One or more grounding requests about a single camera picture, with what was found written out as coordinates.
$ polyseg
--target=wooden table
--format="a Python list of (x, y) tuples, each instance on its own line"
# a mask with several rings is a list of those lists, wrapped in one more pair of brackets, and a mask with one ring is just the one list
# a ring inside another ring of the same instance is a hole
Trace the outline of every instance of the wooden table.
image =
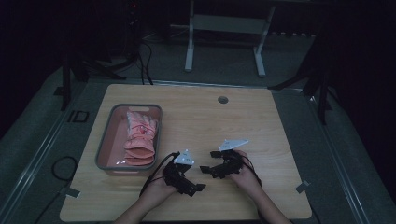
[[(227, 104), (218, 101), (229, 99)], [(200, 165), (212, 159), (224, 139), (245, 139), (246, 151), (262, 187), (288, 218), (308, 218), (311, 210), (272, 93), (264, 89), (110, 85), (98, 111), (71, 185), (81, 191), (67, 197), (63, 221), (114, 220), (137, 198), (147, 174), (110, 176), (95, 165), (95, 154), (110, 111), (117, 104), (155, 104), (163, 109), (163, 126), (157, 164), (169, 153), (188, 149), (195, 164), (186, 172), (192, 183), (206, 184), (193, 197), (175, 193), (151, 211), (146, 221), (258, 219), (253, 202), (229, 179), (202, 174)]]

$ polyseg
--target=person's right hand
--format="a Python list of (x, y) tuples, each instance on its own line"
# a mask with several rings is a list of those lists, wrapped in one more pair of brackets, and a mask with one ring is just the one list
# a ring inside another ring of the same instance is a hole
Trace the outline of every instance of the person's right hand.
[[(236, 150), (235, 152), (244, 157), (243, 160), (245, 164), (249, 164), (247, 153), (240, 150)], [(228, 177), (230, 177), (231, 180), (233, 180), (233, 182), (235, 182), (235, 184), (250, 198), (255, 198), (257, 195), (262, 193), (262, 186), (253, 172), (245, 164), (242, 166), (239, 174), (230, 174)]]
[(177, 189), (173, 186), (166, 185), (163, 178), (163, 169), (160, 169), (143, 191), (142, 195), (140, 195), (137, 202), (150, 211), (163, 203), (174, 192), (177, 192)]

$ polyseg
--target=pink cloth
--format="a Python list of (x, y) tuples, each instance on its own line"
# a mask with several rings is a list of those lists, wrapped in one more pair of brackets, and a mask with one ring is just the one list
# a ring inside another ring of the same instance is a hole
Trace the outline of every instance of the pink cloth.
[(128, 139), (124, 144), (125, 159), (130, 165), (147, 165), (154, 161), (153, 139), (157, 120), (138, 112), (128, 111)]

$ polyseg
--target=table leg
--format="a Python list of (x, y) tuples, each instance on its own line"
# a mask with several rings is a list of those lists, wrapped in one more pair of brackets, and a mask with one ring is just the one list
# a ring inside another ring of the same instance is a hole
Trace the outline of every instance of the table leg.
[(257, 47), (253, 48), (254, 59), (256, 60), (257, 72), (259, 77), (265, 77), (264, 65), (262, 63), (262, 46), (264, 45), (265, 37), (267, 37), (268, 35), (268, 30), (270, 28), (271, 19), (274, 16), (275, 8), (276, 7), (271, 7), (266, 23), (262, 27), (262, 37), (260, 39), (260, 43)]

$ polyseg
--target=plastic container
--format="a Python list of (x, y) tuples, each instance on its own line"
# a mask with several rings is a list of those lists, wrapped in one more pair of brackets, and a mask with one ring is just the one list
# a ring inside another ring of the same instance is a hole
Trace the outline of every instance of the plastic container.
[[(132, 110), (158, 120), (157, 132), (153, 139), (155, 150), (154, 161), (148, 165), (132, 166), (126, 163), (124, 144), (128, 138), (127, 111)], [(161, 136), (163, 111), (158, 105), (115, 105), (107, 121), (105, 132), (96, 153), (95, 162), (98, 168), (108, 175), (136, 175), (147, 171), (157, 160)]]

